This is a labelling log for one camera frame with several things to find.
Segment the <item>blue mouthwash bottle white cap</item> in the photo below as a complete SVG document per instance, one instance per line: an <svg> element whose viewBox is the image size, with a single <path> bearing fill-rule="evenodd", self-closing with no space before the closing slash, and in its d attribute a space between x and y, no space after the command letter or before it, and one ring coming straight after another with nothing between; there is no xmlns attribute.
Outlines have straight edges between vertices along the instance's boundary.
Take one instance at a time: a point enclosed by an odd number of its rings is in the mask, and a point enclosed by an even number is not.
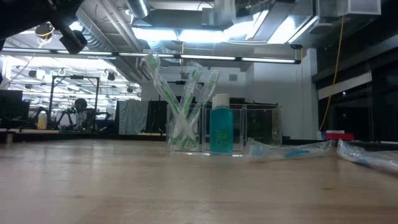
<svg viewBox="0 0 398 224"><path fill-rule="evenodd" d="M232 153L234 119L229 95L217 94L213 101L214 107L210 111L210 150L215 153Z"/></svg>

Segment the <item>clear acrylic organizer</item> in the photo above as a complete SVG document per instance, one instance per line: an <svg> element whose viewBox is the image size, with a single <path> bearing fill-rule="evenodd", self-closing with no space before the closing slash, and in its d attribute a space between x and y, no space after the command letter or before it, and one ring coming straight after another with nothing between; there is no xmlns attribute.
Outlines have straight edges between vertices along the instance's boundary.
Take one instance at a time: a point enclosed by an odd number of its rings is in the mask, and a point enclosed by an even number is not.
<svg viewBox="0 0 398 224"><path fill-rule="evenodd" d="M282 144L282 107L269 104L232 104L233 112L233 151L227 155L243 153L250 139L267 145ZM201 106L196 110L198 119L192 130L196 144L183 140L180 134L178 140L173 140L177 131L177 121L170 106L167 107L166 141L170 153L201 154L209 156L210 149L210 114L211 104Z"/></svg>

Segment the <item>blue toothbrush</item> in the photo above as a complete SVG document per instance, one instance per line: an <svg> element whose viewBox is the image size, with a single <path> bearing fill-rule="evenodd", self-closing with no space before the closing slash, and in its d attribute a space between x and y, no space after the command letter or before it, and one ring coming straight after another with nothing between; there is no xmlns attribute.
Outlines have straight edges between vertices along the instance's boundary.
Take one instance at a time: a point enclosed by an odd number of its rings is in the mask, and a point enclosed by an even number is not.
<svg viewBox="0 0 398 224"><path fill-rule="evenodd" d="M340 139L336 152L342 159L355 164L398 175L398 151L368 152Z"/></svg>
<svg viewBox="0 0 398 224"><path fill-rule="evenodd" d="M317 142L301 146L271 146L250 139L243 156L255 161L281 161L326 157L334 147L334 141Z"/></svg>

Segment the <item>long LED light bar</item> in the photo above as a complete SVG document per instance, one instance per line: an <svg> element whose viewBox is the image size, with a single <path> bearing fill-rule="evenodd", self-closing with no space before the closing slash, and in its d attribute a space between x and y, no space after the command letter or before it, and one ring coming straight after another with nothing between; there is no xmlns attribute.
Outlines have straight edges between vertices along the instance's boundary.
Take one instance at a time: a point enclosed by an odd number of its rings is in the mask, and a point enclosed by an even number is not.
<svg viewBox="0 0 398 224"><path fill-rule="evenodd" d="M0 55L50 55L54 57L86 57L100 59L115 59L116 57L139 57L144 58L148 53L140 52L99 52L99 51L81 51L77 54L71 54L67 50L54 49L29 49L3 47ZM157 54L159 58L166 59L194 59L194 60L216 60L227 62L252 62L252 63L278 63L278 64L300 64L299 59L267 58L267 57L231 57L219 55L192 55L192 54Z"/></svg>

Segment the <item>grey cloth cover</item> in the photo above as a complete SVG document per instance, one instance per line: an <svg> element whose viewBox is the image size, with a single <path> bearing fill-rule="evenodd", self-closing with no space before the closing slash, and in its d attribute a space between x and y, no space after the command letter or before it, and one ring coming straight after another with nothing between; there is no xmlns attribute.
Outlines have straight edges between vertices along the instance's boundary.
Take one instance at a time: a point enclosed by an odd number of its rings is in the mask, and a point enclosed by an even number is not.
<svg viewBox="0 0 398 224"><path fill-rule="evenodd" d="M146 129L148 101L118 101L119 134L137 135Z"/></svg>

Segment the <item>person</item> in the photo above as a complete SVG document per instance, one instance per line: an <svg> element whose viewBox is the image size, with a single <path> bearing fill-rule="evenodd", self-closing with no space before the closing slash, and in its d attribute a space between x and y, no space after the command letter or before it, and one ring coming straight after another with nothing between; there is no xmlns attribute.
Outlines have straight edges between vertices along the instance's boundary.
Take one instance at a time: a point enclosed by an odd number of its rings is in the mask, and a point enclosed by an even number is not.
<svg viewBox="0 0 398 224"><path fill-rule="evenodd" d="M85 99L78 98L75 100L75 130L93 129L95 122L95 111L89 108Z"/></svg>

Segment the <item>red box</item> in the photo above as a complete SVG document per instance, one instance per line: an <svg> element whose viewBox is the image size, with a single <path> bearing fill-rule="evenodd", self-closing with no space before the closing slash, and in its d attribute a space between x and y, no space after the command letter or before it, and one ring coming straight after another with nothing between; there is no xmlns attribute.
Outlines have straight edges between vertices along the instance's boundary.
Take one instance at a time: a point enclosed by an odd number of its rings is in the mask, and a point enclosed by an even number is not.
<svg viewBox="0 0 398 224"><path fill-rule="evenodd" d="M353 141L354 136L351 133L326 133L325 138L327 140L344 140L344 141Z"/></svg>

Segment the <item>black round ceiling device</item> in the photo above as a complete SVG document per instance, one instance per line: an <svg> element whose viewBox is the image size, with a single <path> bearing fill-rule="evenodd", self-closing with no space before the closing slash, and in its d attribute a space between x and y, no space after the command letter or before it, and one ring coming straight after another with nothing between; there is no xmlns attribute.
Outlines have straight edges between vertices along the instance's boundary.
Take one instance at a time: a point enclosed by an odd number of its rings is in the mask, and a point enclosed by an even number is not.
<svg viewBox="0 0 398 224"><path fill-rule="evenodd" d="M35 35L44 40L51 39L54 32L55 28L49 22L45 22L35 28Z"/></svg>

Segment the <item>black monitor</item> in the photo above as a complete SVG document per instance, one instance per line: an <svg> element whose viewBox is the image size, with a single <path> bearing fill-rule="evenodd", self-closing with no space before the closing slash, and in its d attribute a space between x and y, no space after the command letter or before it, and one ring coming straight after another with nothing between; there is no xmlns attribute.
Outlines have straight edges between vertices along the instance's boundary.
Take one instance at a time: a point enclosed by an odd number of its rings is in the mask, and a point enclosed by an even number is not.
<svg viewBox="0 0 398 224"><path fill-rule="evenodd" d="M20 90L0 90L0 128L20 128L27 124L30 103L22 97Z"/></svg>

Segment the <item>black aluminium table frame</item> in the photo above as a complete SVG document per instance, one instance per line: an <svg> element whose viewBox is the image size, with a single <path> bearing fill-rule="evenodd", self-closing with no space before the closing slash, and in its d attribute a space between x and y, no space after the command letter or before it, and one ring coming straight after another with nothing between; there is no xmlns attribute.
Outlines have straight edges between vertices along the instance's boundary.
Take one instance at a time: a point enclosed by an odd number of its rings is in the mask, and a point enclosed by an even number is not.
<svg viewBox="0 0 398 224"><path fill-rule="evenodd" d="M6 142L8 134L12 135L13 142L36 142L36 141L60 141L74 139L103 139L103 140L123 140L123 141L163 141L165 136L156 135L119 135L108 133L17 133L14 131L0 131L0 143ZM352 144L363 147L367 151L393 151L398 150L398 144L390 143L371 143L371 142L351 142Z"/></svg>

